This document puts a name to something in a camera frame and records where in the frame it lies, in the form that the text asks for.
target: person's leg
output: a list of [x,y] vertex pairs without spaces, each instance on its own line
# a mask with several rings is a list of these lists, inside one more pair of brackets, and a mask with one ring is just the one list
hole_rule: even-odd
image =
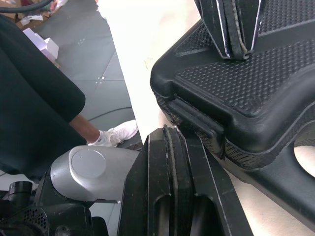
[[70,122],[70,125],[90,144],[99,139],[100,131],[81,115],[77,115]]
[[83,116],[77,115],[70,125],[75,129],[89,145],[116,147],[119,143],[131,139],[137,132],[138,126],[135,120],[127,121],[108,131],[95,128]]

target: white shoe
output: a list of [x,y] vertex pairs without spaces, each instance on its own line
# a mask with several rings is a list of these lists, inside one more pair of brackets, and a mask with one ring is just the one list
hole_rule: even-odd
[[111,128],[107,132],[100,130],[99,139],[95,143],[88,145],[116,147],[119,143],[131,139],[137,132],[138,125],[134,119]]

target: textured surface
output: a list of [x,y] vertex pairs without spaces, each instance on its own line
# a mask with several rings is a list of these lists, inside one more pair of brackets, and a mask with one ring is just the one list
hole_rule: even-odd
[[[267,0],[259,33],[315,19],[313,0]],[[208,49],[211,38],[204,24],[196,29],[176,50],[175,55],[184,56]]]
[[260,33],[315,19],[313,0],[267,0]]
[[175,50],[175,55],[184,56],[206,51],[211,44],[212,41],[206,26],[201,25]]
[[250,115],[259,111],[290,75],[314,61],[315,40],[309,40],[255,54],[244,62],[220,61],[188,68],[177,76]]

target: white surface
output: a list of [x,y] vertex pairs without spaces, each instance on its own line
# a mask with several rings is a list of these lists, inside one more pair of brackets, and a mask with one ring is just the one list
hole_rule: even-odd
[[52,63],[55,62],[58,58],[59,47],[51,38],[44,40],[30,28],[23,32]]
[[51,57],[50,60],[53,61],[57,60],[59,51],[58,45],[51,38],[45,39],[45,43],[46,43],[45,49],[47,50],[47,52],[49,52],[49,57]]
[[[99,0],[110,26],[141,138],[167,123],[150,88],[154,62],[199,19],[193,0]],[[315,170],[315,149],[296,150]],[[313,236],[307,227],[251,185],[232,177],[255,236]]]

